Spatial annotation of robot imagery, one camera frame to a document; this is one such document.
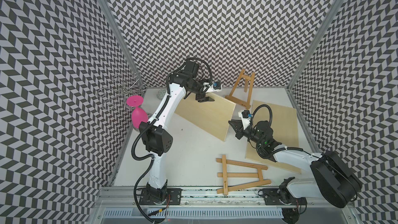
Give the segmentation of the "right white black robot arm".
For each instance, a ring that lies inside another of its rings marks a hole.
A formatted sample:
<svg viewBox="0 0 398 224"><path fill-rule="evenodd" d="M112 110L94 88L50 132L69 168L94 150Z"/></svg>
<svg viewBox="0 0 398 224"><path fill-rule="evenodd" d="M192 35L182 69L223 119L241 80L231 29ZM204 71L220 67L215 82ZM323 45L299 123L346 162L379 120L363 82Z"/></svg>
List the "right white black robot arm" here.
<svg viewBox="0 0 398 224"><path fill-rule="evenodd" d="M312 173L312 177L298 179L289 177L280 185L280 199L324 198L338 208L354 201L363 184L353 170L335 151L310 153L299 147L289 147L273 138L269 121L245 123L230 120L237 139L246 138L254 143L257 155L263 160L284 163Z"/></svg>

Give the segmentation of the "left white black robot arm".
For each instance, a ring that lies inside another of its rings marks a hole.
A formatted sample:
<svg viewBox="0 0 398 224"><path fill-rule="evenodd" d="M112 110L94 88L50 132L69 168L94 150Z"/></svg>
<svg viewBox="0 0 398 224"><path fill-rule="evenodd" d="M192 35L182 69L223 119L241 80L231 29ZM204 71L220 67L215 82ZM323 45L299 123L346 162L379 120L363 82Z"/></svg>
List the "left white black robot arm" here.
<svg viewBox="0 0 398 224"><path fill-rule="evenodd" d="M165 83L164 98L149 120L140 123L140 133L131 150L132 157L137 161L151 159L148 170L144 172L144 175L149 174L149 180L143 194L155 202L163 202L167 198L167 179L162 156L173 143L167 127L178 104L190 94L194 94L199 103L213 102L214 99L207 93L222 90L221 82L213 79L210 65L199 58L188 58L167 75Z"/></svg>

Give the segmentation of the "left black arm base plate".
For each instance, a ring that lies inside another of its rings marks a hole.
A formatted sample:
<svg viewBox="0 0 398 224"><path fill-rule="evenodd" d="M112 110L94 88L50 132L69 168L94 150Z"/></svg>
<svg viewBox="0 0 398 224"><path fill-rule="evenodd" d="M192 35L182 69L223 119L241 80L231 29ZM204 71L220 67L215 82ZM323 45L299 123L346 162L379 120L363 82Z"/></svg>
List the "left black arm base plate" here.
<svg viewBox="0 0 398 224"><path fill-rule="evenodd" d="M164 188L164 189L144 189L139 197L140 205L180 205L182 189Z"/></svg>

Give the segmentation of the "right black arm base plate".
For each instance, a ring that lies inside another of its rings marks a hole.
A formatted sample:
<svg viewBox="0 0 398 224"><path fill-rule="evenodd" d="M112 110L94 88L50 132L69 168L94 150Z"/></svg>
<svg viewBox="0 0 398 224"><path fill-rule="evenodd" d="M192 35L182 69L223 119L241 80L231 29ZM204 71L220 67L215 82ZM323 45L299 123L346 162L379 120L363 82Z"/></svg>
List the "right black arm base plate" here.
<svg viewBox="0 0 398 224"><path fill-rule="evenodd" d="M307 205L306 198L295 198L286 190L280 190L277 188L263 188L260 189L257 194L264 200L265 205L292 207Z"/></svg>

